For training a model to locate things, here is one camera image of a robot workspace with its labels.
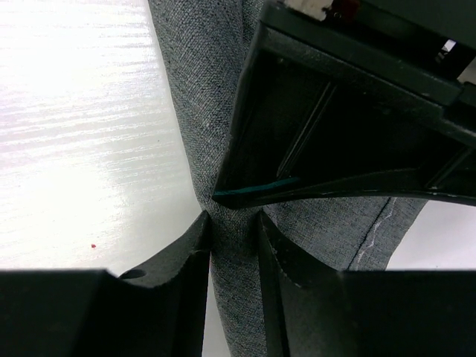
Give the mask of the grey cloth napkin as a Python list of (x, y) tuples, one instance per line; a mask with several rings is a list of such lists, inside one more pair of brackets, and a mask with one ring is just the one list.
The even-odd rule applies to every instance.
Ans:
[[(197, 200), (213, 221), (211, 275), (231, 355), (266, 356), (255, 208), (211, 198), (261, 1), (151, 1), (149, 8)], [(355, 197), (265, 207), (279, 230), (338, 270), (382, 270), (425, 207), (422, 199)]]

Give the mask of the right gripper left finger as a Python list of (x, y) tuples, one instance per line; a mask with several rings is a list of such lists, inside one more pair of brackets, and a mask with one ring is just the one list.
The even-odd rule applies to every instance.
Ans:
[(200, 356), (211, 246), (202, 212), (175, 242), (119, 276), (1, 272), (3, 356)]

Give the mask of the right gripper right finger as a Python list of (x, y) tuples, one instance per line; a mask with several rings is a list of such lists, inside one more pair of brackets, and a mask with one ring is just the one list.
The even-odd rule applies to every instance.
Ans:
[(337, 271), (256, 217), (269, 356), (473, 356), (473, 271)]

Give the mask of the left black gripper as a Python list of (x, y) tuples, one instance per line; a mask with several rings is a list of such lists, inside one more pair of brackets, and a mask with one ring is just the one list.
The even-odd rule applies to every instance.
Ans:
[(213, 200), (475, 203), (475, 3), (267, 1)]

